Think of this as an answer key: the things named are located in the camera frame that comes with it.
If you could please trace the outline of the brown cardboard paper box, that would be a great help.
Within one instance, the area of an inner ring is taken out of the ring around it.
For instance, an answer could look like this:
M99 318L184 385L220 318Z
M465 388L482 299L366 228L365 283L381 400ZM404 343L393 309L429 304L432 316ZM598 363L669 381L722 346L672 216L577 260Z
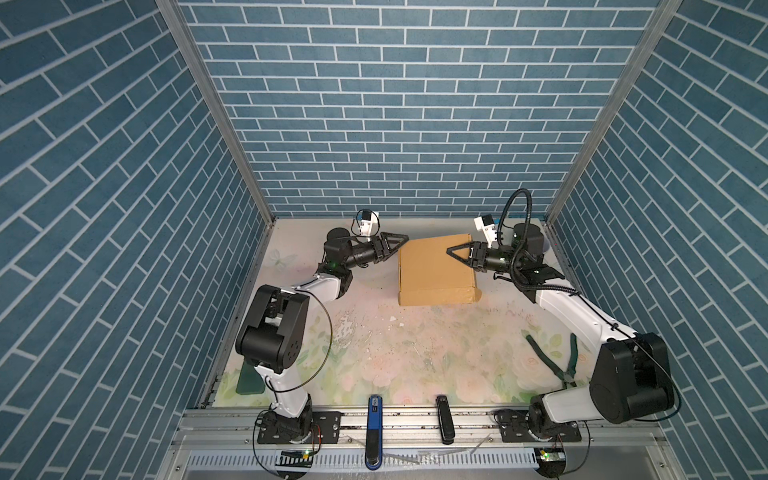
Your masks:
M482 291L475 271L446 253L448 247L470 241L469 234L409 240L398 252L399 305L477 303Z

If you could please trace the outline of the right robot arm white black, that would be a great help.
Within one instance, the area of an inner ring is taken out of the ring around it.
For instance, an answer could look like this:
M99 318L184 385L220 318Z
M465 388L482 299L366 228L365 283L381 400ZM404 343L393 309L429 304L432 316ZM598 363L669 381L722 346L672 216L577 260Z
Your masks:
M566 325L574 344L583 343L596 356L589 382L582 387L573 374L551 363L546 355L540 357L559 376L562 386L531 400L530 434L548 441L556 429L576 422L652 423L678 415L683 397L672 377L664 340L619 322L547 265L543 234L531 223L532 194L519 188L508 200L519 197L525 200L525 219L511 227L511 240L504 238L505 222L483 216L481 228L492 227L495 235L449 247L446 253L477 272L491 272L494 279L513 284L531 303Z

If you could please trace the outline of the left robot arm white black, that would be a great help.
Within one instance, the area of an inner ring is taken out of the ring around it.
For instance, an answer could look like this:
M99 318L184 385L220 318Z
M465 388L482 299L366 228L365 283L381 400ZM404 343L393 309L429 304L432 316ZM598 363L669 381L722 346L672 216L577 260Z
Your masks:
M286 288L262 285L255 291L235 350L273 396L263 416L266 426L288 442L299 443L317 431L306 383L294 367L310 309L316 306L329 315L327 304L348 291L355 267L384 262L408 241L404 234L381 232L357 242L349 230L334 228L327 234L322 261L310 279Z

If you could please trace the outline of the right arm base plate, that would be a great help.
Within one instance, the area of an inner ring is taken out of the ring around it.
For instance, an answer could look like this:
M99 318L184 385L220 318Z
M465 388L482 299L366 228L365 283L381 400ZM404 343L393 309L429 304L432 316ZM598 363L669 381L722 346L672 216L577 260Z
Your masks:
M491 418L498 426L504 443L520 442L580 442L581 432L575 422L545 424L533 426L527 411L516 409L498 409L491 413Z

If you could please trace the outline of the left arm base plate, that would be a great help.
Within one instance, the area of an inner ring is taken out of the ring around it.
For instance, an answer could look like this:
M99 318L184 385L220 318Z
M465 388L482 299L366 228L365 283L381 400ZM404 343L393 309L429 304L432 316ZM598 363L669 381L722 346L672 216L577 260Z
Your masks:
M340 411L317 411L312 419L286 418L265 412L256 428L257 443L288 445L310 443L312 434L320 433L323 444L337 444L341 427Z

